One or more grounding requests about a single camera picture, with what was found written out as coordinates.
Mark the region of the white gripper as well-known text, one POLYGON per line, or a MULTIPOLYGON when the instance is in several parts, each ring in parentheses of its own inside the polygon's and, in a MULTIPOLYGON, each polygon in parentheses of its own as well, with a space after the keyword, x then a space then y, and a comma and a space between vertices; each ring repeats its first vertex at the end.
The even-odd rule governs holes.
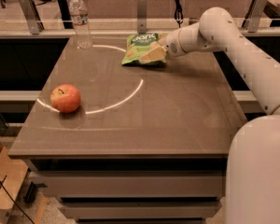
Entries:
POLYGON ((179 33, 179 30, 174 30, 170 33, 160 34, 159 43, 151 43, 148 51, 139 57, 138 61, 140 64, 163 62, 166 52, 170 57, 180 56, 179 33))

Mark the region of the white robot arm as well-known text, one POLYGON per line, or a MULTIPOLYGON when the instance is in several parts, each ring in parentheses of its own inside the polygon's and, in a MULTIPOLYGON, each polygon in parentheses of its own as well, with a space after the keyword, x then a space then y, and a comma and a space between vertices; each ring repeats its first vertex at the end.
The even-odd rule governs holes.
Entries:
POLYGON ((248 87, 235 93, 240 107, 264 114, 240 128, 231 142, 225 224, 280 224, 280 63, 245 38, 221 7, 166 35, 140 62, 193 51, 224 52, 248 87))

